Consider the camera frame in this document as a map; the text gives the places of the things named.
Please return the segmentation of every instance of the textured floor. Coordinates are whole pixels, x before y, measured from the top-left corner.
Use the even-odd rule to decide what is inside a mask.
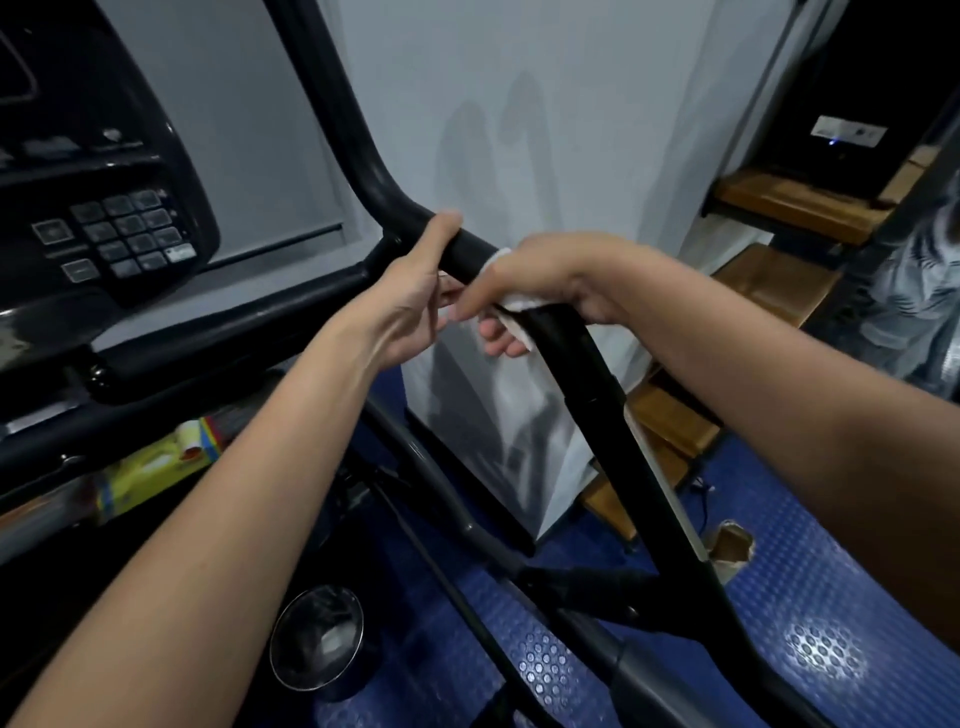
[[[735,438],[705,471],[715,488],[710,522],[733,518],[756,537],[754,562],[729,586],[759,651],[840,728],[960,726],[960,659],[868,577]],[[688,501],[694,522],[698,498]],[[462,550],[424,522],[415,527],[466,594],[542,703],[565,726],[617,725],[606,690],[556,638]],[[358,558],[362,598],[380,611],[384,662],[340,704],[297,700],[261,674],[241,722],[257,726],[467,726],[501,679],[439,587],[379,508]],[[593,517],[582,515],[540,551],[543,565],[644,565]],[[698,644],[634,633],[730,725],[763,723]]]

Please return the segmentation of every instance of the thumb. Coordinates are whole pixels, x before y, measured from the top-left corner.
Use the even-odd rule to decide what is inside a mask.
[[[505,255],[493,262],[460,293],[450,315],[453,321],[472,319],[512,292],[510,272],[505,270],[509,268],[509,265],[505,265],[508,257]]]
[[[418,263],[436,270],[440,266],[440,258],[446,246],[460,231],[464,224],[464,217],[456,210],[444,210],[437,213],[427,223],[417,241],[417,245],[410,251],[409,256]]]

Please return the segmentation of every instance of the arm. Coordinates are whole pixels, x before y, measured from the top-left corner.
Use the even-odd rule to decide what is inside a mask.
[[[514,291],[629,327],[877,581],[960,648],[960,409],[611,236],[532,240],[468,287],[458,318]],[[492,322],[481,326],[490,353],[523,351]]]
[[[133,556],[10,726],[227,726],[373,377],[422,351],[459,218],[320,331],[224,456]]]

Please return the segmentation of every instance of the button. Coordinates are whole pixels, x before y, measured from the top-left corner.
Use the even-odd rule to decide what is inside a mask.
[[[149,251],[156,250],[156,242],[154,242],[154,237],[148,232],[144,232],[142,235],[134,235],[127,241],[127,245],[129,245],[130,249],[137,254],[148,253]]]
[[[73,205],[70,207],[70,212],[78,223],[95,223],[106,217],[104,209],[97,202]]]
[[[119,215],[129,215],[133,212],[133,203],[127,195],[117,195],[116,197],[107,197],[104,200],[104,207],[110,217]]]
[[[150,212],[144,212],[143,220],[151,228],[162,228],[173,222],[170,219],[170,213],[165,209],[152,209]]]
[[[85,280],[93,280],[100,277],[100,271],[93,261],[88,257],[82,257],[80,260],[71,260],[69,263],[63,263],[60,266],[62,271],[73,283],[83,283]]]
[[[130,276],[136,276],[140,273],[140,266],[131,258],[130,260],[121,260],[119,263],[110,263],[110,270],[119,279],[128,279]]]
[[[190,243],[175,245],[173,248],[167,248],[163,252],[166,253],[167,259],[171,263],[179,263],[181,260],[188,260],[189,258],[197,255],[197,251],[193,249],[193,246],[190,245]]]
[[[121,235],[134,235],[147,229],[147,226],[143,224],[143,218],[139,215],[118,217],[113,221],[113,224],[120,231]]]
[[[140,266],[145,271],[155,271],[157,268],[162,268],[167,264],[167,259],[163,257],[163,253],[160,251],[141,255],[137,260],[140,261]]]
[[[90,238],[91,243],[102,243],[105,240],[112,240],[117,236],[117,231],[113,229],[110,223],[94,223],[85,225],[84,232]]]
[[[130,251],[127,250],[127,246],[120,240],[114,240],[112,243],[97,246],[97,253],[100,254],[103,260],[109,261],[130,257]]]
[[[156,242],[164,248],[168,245],[177,245],[177,243],[183,239],[180,237],[180,231],[176,228],[164,228],[161,231],[156,231],[154,237],[156,238]]]
[[[73,231],[60,218],[33,223],[30,227],[34,229],[34,233],[44,245],[56,245],[73,240]]]
[[[150,209],[151,207],[160,207],[160,198],[152,189],[141,189],[132,192],[133,204],[137,209]]]

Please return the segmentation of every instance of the control panel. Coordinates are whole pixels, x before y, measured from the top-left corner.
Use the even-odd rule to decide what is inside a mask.
[[[188,155],[96,5],[0,12],[0,374],[85,347],[218,245]]]

